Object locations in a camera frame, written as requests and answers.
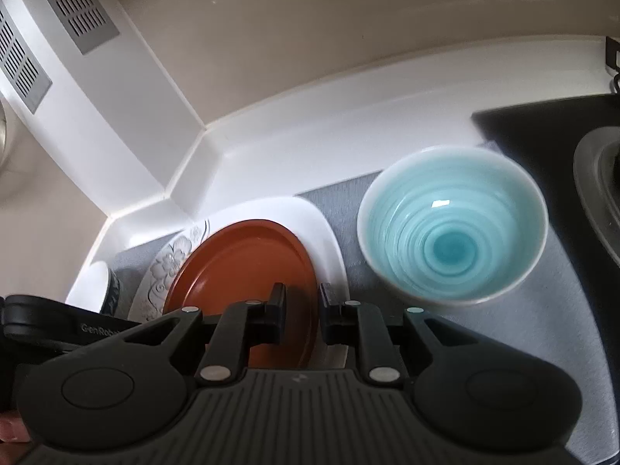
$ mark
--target bowl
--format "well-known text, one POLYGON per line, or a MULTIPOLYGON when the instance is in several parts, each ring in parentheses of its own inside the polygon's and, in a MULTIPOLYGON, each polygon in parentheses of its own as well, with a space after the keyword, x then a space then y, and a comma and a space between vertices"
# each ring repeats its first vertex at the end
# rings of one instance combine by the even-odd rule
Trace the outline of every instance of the bowl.
POLYGON ((441 146, 385 169, 362 198, 360 248, 405 302, 457 308, 516 287, 540 259, 549 216, 533 178, 486 148, 441 146))
POLYGON ((118 276, 100 260, 82 271, 69 291, 65 304, 114 316, 122 285, 118 276))

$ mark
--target ventilation grille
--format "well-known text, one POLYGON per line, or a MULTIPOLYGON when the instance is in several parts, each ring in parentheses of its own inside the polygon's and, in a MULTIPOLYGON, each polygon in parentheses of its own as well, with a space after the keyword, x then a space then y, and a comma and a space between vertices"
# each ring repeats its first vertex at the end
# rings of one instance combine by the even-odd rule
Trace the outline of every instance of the ventilation grille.
POLYGON ((52 81, 36 61, 0 2, 0 67, 28 109, 35 113, 52 81))
POLYGON ((98 0, 48 0, 77 48, 86 54, 119 34, 98 0))

